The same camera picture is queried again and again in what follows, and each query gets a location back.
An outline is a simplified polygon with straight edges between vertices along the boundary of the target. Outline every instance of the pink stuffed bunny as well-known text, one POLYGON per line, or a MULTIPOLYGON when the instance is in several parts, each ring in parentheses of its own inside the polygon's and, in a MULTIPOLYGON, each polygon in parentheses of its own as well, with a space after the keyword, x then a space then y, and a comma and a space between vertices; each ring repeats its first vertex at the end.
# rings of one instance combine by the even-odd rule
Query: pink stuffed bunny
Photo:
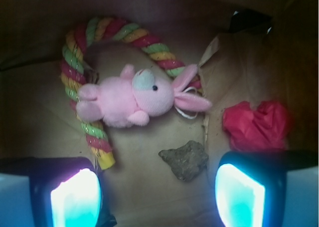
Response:
POLYGON ((82 86, 76 111, 84 121, 103 119, 113 127, 145 126, 150 116, 162 115, 172 106, 193 112, 207 111, 212 105, 210 101, 183 92, 196 73, 197 66, 190 65, 169 83, 148 69, 135 74, 134 67, 127 64, 120 77, 107 78, 100 85, 82 86))

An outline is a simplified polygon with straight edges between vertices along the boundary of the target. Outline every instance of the gray rock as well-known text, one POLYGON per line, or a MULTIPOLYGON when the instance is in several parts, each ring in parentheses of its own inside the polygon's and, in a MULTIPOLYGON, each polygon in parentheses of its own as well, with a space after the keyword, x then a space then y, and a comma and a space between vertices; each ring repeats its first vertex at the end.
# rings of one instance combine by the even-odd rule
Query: gray rock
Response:
POLYGON ((195 141, 189 141, 177 149, 162 150, 159 156, 182 181, 191 181, 205 168, 208 161, 203 145, 195 141))

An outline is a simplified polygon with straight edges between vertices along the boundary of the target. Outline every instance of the bunny ear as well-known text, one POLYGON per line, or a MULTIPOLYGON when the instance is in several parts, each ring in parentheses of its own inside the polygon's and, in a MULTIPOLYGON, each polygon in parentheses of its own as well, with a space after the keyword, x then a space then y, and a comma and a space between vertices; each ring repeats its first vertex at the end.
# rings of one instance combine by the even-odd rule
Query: bunny ear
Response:
POLYGON ((76 104, 77 115, 86 122, 94 122, 103 118, 102 112, 96 102, 80 101, 76 104))
POLYGON ((185 87, 191 82, 194 76, 197 74, 197 65, 192 64, 188 67, 185 67, 183 72, 178 75, 173 83, 171 84, 173 89, 177 92, 180 92, 185 89, 185 87))
POLYGON ((180 92, 175 94, 174 106, 185 111, 205 112, 212 107, 212 103, 203 97, 180 92))
POLYGON ((79 100, 93 101, 98 97, 98 85, 85 84, 78 90, 79 100))

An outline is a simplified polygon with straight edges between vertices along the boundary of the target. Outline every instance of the red tissue paper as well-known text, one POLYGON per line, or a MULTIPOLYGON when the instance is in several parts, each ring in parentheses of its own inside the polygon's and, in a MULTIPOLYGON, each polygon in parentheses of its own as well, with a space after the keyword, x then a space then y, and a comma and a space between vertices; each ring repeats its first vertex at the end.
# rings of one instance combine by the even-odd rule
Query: red tissue paper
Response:
POLYGON ((243 101, 226 108, 223 116, 223 128, 230 133, 235 151, 284 150, 284 138, 292 125, 287 109, 277 101, 263 101, 257 110, 243 101))

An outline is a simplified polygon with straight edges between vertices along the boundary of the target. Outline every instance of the colorful rope toy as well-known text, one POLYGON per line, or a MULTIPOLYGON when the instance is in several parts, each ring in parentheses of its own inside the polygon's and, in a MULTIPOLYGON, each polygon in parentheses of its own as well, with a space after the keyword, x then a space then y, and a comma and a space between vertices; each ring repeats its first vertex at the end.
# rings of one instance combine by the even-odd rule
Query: colorful rope toy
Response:
MULTIPOLYGON (((67 33, 66 44, 63 46, 63 60, 61 62, 61 80, 65 85, 65 92, 71 99, 70 106, 75 111, 79 101, 78 89, 89 81, 83 66, 83 56, 87 48, 94 42, 103 39, 112 39, 131 43, 145 52, 157 65, 166 71, 168 76, 175 78, 185 68, 182 61, 176 60, 169 48, 161 43, 157 36, 151 35, 138 24, 115 17, 93 18, 87 24, 81 24, 67 33)), ((202 93, 199 76, 189 84, 202 93)), ((97 158, 102 170, 115 164, 112 148, 101 121, 86 123, 78 116, 82 129, 86 133, 89 148, 97 158)))

